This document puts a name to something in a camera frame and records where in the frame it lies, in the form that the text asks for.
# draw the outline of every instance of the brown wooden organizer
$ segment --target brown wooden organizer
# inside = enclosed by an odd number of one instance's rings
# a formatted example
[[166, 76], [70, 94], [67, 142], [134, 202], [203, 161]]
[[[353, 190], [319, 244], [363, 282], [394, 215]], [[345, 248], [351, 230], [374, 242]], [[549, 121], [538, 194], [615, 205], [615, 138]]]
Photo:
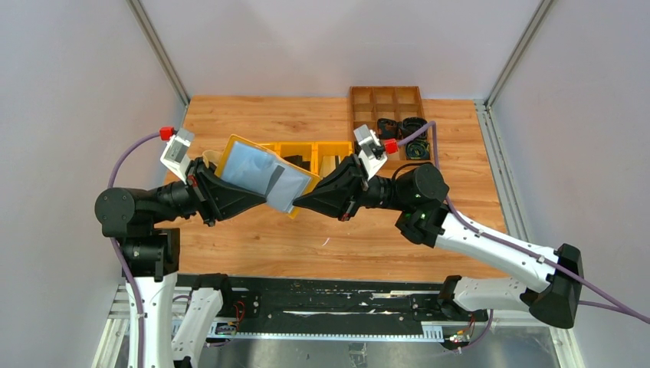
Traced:
[[[422, 108], [420, 88], [412, 87], [351, 87], [350, 88], [350, 140], [354, 142], [353, 131], [366, 124], [370, 129], [378, 131], [377, 120], [380, 118], [402, 121], [407, 117], [425, 118]], [[433, 159], [433, 132], [427, 132], [429, 157]], [[417, 163], [421, 160], [406, 159], [405, 148], [400, 147], [398, 153], [388, 157], [389, 161]]]

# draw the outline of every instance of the white wall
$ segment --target white wall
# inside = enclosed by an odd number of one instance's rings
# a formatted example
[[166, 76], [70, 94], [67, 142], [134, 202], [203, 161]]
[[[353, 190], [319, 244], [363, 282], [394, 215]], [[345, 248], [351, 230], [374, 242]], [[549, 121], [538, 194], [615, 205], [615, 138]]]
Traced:
[[[494, 108], [534, 241], [650, 314], [650, 3], [557, 2]], [[591, 292], [585, 299], [599, 301]], [[582, 307], [587, 367], [648, 366], [650, 327]]]
[[539, 0], [144, 0], [194, 94], [485, 97]]
[[[5, 2], [0, 35], [0, 365], [87, 367], [120, 279], [95, 198], [183, 109], [125, 1]], [[152, 186], [161, 149], [118, 183]]]

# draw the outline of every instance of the reflective floor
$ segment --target reflective floor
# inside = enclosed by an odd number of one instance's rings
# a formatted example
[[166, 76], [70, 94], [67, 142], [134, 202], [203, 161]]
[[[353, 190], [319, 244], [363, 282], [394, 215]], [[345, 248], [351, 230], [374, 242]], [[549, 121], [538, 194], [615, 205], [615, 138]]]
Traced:
[[[457, 356], [438, 343], [234, 340], [206, 348], [201, 368], [560, 368], [547, 327], [497, 327]], [[128, 338], [116, 367], [127, 367]]]

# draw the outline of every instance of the wooden tabletop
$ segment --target wooden tabletop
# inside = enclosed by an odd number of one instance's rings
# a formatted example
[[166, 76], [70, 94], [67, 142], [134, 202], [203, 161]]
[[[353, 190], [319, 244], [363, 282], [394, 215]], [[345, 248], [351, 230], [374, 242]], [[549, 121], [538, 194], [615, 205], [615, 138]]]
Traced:
[[[504, 231], [473, 102], [423, 102], [426, 118], [438, 122], [452, 200], [475, 221]], [[195, 134], [189, 156], [223, 150], [231, 134], [254, 142], [348, 140], [348, 108], [345, 98], [193, 97], [183, 125]], [[391, 176], [392, 170], [379, 174]], [[177, 178], [170, 173], [167, 180]], [[198, 216], [173, 225], [181, 228], [181, 272], [391, 281], [504, 276], [464, 255], [406, 241], [395, 227], [398, 215], [360, 209], [349, 222], [338, 222], [302, 209], [291, 220], [261, 205], [213, 228]]]

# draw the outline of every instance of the red cable plug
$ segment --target red cable plug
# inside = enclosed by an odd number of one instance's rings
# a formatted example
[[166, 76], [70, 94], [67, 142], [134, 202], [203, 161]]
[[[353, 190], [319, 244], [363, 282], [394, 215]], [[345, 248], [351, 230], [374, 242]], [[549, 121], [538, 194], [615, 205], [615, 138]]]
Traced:
[[160, 139], [165, 141], [169, 140], [170, 138], [172, 138], [174, 134], [176, 134], [176, 131], [174, 130], [173, 126], [163, 126], [162, 128], [160, 128], [159, 132], [160, 132]]
[[399, 150], [397, 147], [397, 141], [392, 139], [392, 140], [385, 140], [384, 141], [384, 147], [386, 148], [386, 153], [391, 154], [395, 153]]

